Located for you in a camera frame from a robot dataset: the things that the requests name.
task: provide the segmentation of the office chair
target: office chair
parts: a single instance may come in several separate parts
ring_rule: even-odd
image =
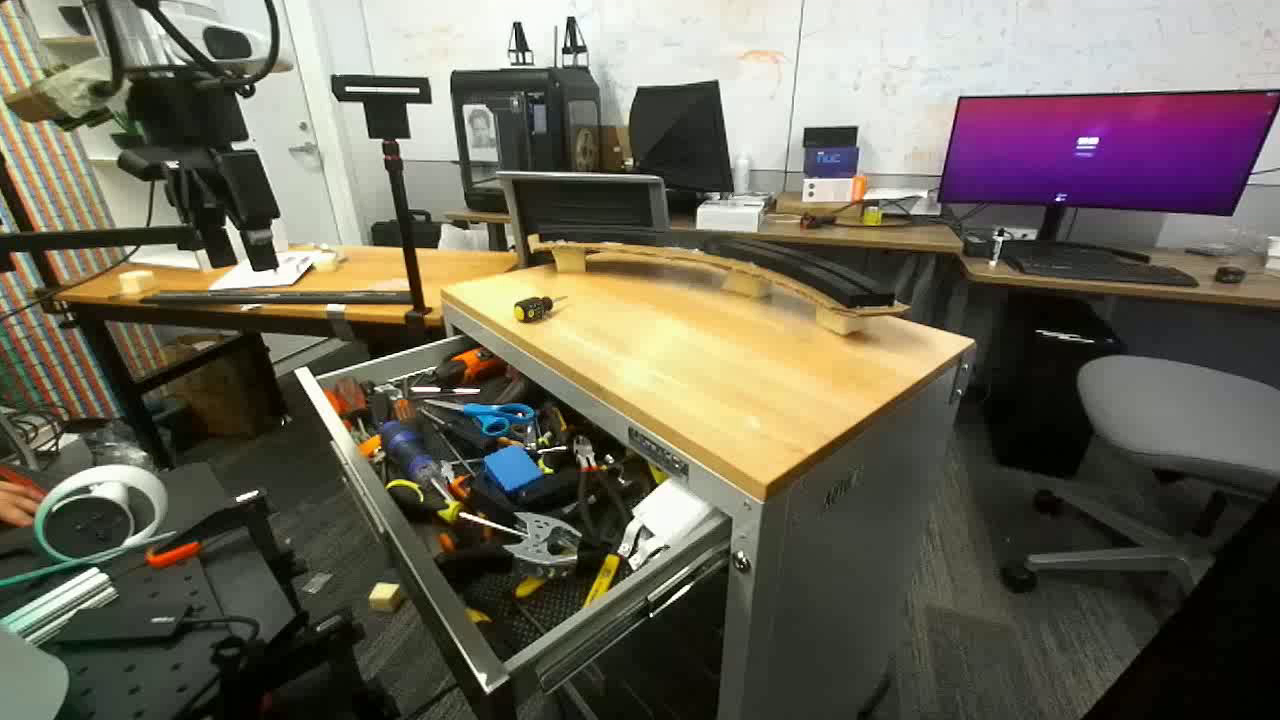
[[[1206,536],[1223,500],[1260,505],[1280,485],[1280,394],[1155,355],[1102,355],[1081,369],[1078,389],[1102,441],[1153,469],[1155,481],[1211,485],[1211,500],[1180,539],[1107,507],[1087,490],[1046,490],[1036,493],[1040,514],[1078,507],[1133,548],[1036,552],[1005,566],[1005,585],[1027,593],[1036,573],[1174,573],[1193,593],[1211,566]]]

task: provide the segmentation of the floor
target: floor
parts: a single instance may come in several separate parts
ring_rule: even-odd
[[[365,610],[368,589],[396,576],[341,493],[341,469],[308,414],[263,441],[203,446],[187,461],[216,466],[227,493],[270,493],[276,529],[308,566],[300,589],[314,615],[358,613],[368,627],[359,663],[384,680],[403,716],[474,716],[417,613],[372,615]],[[1078,478],[1078,485],[1121,490],[1161,524],[1183,519],[1198,505],[1190,493],[1161,490],[1165,507],[1147,507],[1155,485],[1104,447],[1093,447]],[[994,466],[985,423],[961,414],[878,720],[1081,716],[1174,613],[1178,593],[1165,581],[1046,576],[1036,593],[1007,593],[995,569],[1016,552],[1107,546],[1078,517],[1034,514],[1027,497],[1040,485],[1034,474]]]

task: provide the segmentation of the desk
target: desk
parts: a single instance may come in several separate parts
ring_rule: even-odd
[[[1026,275],[1007,264],[989,270],[985,255],[963,255],[961,264],[967,284],[1007,289],[1007,293],[1074,293],[1074,295],[1128,295],[1128,300],[1169,300],[1169,304],[1280,308],[1280,272],[1249,270],[1245,284],[1217,284],[1211,272],[1220,264],[1190,251],[1153,251],[1153,264],[1180,270],[1198,275],[1199,289]]]
[[[428,336],[442,336],[442,289],[457,280],[497,275],[518,264],[513,251],[417,251],[424,270],[424,300],[428,300]],[[138,441],[155,456],[167,461],[161,429],[152,414],[143,407],[143,394],[216,361],[220,354],[250,343],[256,354],[256,382],[263,389],[276,389],[276,374],[270,365],[270,354],[256,332],[316,332],[316,336],[410,336],[403,323],[410,304],[199,304],[199,308],[174,308],[174,304],[140,304],[123,300],[117,293],[121,272],[138,264],[123,264],[117,272],[106,272],[88,284],[66,289],[62,304],[77,315],[88,354],[95,355],[100,374],[110,377],[110,389],[133,423]],[[216,272],[187,272],[187,270],[152,270],[161,289],[167,293],[203,293],[214,280],[220,280],[227,270]],[[295,284],[300,293],[354,293],[354,289],[403,289],[403,264],[400,247],[348,247],[348,261],[338,272],[314,272]],[[203,323],[203,327],[243,327],[250,336],[220,343],[216,354],[199,354],[191,361],[182,361],[174,369],[161,369],[152,377],[133,377],[121,361],[117,341],[110,336],[113,322],[133,323]]]
[[[543,323],[518,323],[513,300],[534,293],[565,304]],[[630,637],[633,620],[668,601],[666,589],[734,557],[723,720],[856,716],[878,698],[940,481],[963,336],[891,315],[833,336],[789,308],[675,280],[548,270],[454,284],[445,315],[711,507],[690,546],[504,662],[469,624],[319,384],[300,374],[358,497],[410,581],[424,585],[410,598],[469,687],[513,714],[524,691],[558,687],[569,669]],[[457,343],[358,365],[325,384],[403,377]]]

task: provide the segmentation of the computer keyboard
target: computer keyboard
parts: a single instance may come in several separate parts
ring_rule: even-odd
[[[1198,275],[1104,247],[1074,245],[1005,245],[999,261],[1026,275],[1064,275],[1064,280],[1102,280],[1102,284],[1165,284],[1198,289]]]

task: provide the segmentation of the tape roll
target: tape roll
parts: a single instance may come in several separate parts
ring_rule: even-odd
[[[155,293],[155,272],[121,272],[117,289],[123,300],[140,300]]]
[[[32,519],[38,539],[46,546],[46,552],[54,561],[66,561],[66,566],[86,561],[86,557],[67,557],[49,546],[49,519],[77,500],[117,505],[121,514],[133,517],[127,493],[138,493],[152,505],[152,519],[143,529],[133,529],[117,552],[152,539],[167,517],[167,493],[164,493],[161,478],[152,478],[147,469],[138,469],[138,466],[95,466],[95,469],[86,469],[86,474],[62,481],[38,507],[38,519]]]

